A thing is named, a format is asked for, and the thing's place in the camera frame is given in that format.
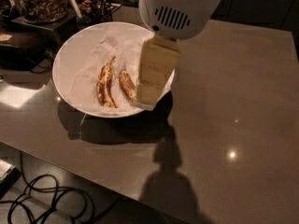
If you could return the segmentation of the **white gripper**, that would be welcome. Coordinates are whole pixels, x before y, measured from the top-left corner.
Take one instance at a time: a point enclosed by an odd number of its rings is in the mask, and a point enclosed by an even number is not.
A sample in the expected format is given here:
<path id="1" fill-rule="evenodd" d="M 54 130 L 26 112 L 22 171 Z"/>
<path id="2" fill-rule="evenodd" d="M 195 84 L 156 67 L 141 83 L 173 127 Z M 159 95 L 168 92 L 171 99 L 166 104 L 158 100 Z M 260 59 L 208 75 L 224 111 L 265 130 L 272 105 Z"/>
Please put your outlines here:
<path id="1" fill-rule="evenodd" d="M 154 109 L 178 63 L 180 52 L 176 40 L 200 34 L 220 1 L 139 0 L 142 21 L 158 35 L 146 40 L 141 49 L 135 106 Z"/>

